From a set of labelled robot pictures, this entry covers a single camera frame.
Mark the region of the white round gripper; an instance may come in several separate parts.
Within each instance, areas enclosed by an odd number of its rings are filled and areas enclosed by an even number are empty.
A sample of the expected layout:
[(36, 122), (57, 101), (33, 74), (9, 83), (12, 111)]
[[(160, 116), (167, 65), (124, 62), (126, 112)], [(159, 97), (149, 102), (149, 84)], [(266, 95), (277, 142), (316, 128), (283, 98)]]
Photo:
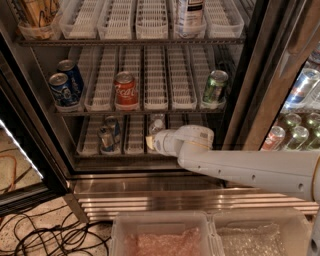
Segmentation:
[(175, 130), (161, 130), (155, 137), (153, 135), (146, 136), (147, 147), (156, 150), (164, 156), (178, 155), (178, 142), (175, 138)]

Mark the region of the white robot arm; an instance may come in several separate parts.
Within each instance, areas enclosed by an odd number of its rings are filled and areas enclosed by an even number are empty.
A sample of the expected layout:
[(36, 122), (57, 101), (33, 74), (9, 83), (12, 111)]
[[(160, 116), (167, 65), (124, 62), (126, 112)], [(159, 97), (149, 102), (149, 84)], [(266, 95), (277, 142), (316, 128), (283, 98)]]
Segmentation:
[(320, 155), (316, 151), (220, 151), (204, 126), (164, 129), (146, 138), (163, 156), (194, 173), (320, 204)]

